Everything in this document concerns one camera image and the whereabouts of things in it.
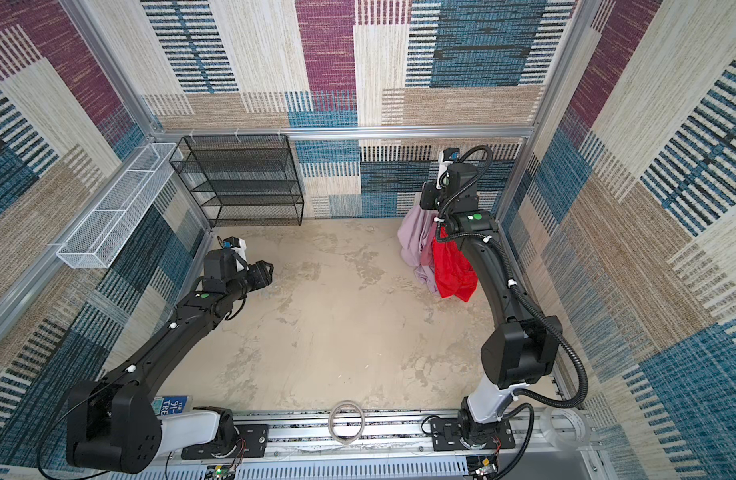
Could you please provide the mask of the light purple cloth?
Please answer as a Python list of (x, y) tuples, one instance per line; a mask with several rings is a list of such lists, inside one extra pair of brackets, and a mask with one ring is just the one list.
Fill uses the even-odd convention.
[(433, 211), (414, 205), (401, 222), (397, 236), (402, 259), (413, 268), (421, 284), (430, 292), (438, 294), (432, 247), (435, 238), (435, 217)]

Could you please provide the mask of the red cloth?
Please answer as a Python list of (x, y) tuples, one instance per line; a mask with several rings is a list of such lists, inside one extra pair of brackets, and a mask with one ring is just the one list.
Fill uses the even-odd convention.
[(432, 240), (435, 282), (443, 299), (456, 297), (469, 302), (477, 290), (479, 279), (470, 262), (454, 242)]

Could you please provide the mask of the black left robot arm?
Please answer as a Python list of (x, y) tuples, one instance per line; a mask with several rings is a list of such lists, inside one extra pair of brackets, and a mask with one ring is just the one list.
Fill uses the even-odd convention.
[(66, 460), (80, 468), (139, 473), (155, 458), (163, 428), (152, 408), (158, 390), (190, 350), (230, 318), (236, 302), (271, 285), (273, 264), (248, 263), (234, 248), (210, 251), (204, 275), (166, 325), (121, 365), (67, 396)]

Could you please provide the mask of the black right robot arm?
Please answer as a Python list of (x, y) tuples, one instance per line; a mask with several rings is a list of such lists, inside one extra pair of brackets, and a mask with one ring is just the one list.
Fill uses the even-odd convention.
[(470, 449), (496, 441), (512, 447), (505, 419), (508, 407), (552, 372), (559, 342), (522, 304), (528, 295), (499, 251), (499, 226), (479, 208), (477, 186), (466, 185), (476, 174), (472, 164), (443, 163), (439, 179), (424, 184), (420, 206), (437, 212), (444, 244), (469, 262), (493, 316), (494, 330), (481, 347), (483, 378), (458, 413), (460, 443)]

